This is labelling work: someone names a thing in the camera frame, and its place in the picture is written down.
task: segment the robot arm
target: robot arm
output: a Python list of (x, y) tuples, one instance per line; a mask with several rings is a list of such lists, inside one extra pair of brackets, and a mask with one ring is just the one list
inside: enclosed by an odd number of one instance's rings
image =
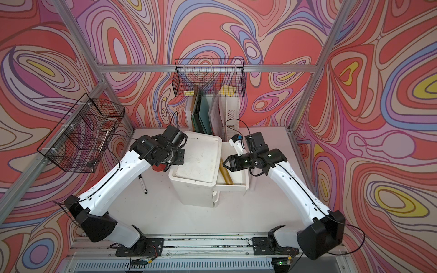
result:
[(145, 237), (135, 226), (121, 223), (111, 217), (108, 208), (117, 196), (152, 165), (183, 165), (185, 150), (182, 141), (187, 135), (169, 125), (162, 135), (144, 135), (130, 146), (120, 163), (97, 184), (80, 196), (68, 197), (64, 204), (92, 242), (111, 240), (131, 248), (141, 255)]
[(233, 172), (261, 169), (285, 193), (306, 227), (298, 232), (284, 225), (270, 230), (268, 241), (271, 248), (300, 248), (310, 259), (315, 260), (338, 246), (343, 240), (343, 214), (340, 211), (330, 211), (320, 202), (297, 177), (287, 158), (278, 149), (269, 150), (260, 132), (246, 136), (246, 143), (250, 152), (240, 153), (236, 149), (238, 155), (229, 156), (223, 166)]

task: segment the white plastic bin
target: white plastic bin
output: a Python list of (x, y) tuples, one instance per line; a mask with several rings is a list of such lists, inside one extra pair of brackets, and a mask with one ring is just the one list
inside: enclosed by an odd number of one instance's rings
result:
[(235, 149), (220, 137), (186, 131), (184, 164), (171, 166), (168, 177), (180, 201), (185, 205), (216, 207), (220, 191), (249, 189), (249, 172), (229, 172), (234, 185), (226, 185), (219, 171), (220, 156), (224, 160), (236, 154)]
[(222, 139), (191, 131), (184, 146), (184, 164), (170, 167), (168, 177), (185, 205), (214, 207), (213, 191), (219, 173)]

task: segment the gold cylinder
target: gold cylinder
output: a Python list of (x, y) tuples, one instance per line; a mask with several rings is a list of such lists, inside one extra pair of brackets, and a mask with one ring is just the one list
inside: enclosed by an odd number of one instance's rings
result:
[(223, 178), (225, 179), (226, 185), (233, 185), (234, 182), (232, 182), (232, 178), (229, 175), (228, 169), (223, 167), (223, 160), (220, 158), (220, 166), (219, 166), (220, 172), (223, 175)]

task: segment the yellow sticky note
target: yellow sticky note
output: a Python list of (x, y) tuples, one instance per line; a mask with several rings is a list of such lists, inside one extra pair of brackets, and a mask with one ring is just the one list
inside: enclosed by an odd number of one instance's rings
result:
[(223, 84), (218, 93), (221, 95), (225, 95), (225, 96), (233, 96), (235, 93), (235, 90), (237, 90), (236, 87)]
[(184, 96), (186, 96), (186, 97), (194, 96), (194, 90), (186, 90), (186, 91), (184, 91)]

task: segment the wire mesh basket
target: wire mesh basket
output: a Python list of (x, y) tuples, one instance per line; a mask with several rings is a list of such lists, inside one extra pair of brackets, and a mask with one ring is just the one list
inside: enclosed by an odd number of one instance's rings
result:
[(244, 97), (244, 59), (175, 59), (173, 91), (176, 97)]
[(106, 99), (88, 98), (78, 111), (47, 152), (40, 151), (41, 145), (38, 152), (64, 172), (94, 173), (125, 108)]

